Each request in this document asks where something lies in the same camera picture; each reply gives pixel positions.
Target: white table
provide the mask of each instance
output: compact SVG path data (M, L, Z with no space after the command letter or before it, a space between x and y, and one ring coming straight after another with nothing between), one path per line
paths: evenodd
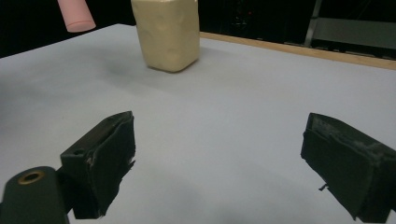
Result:
M316 112L396 148L396 72L208 39L201 50L179 74L152 70L136 29L116 25L1 59L0 191L133 110L135 167L105 217L71 223L361 223L318 190L303 132Z

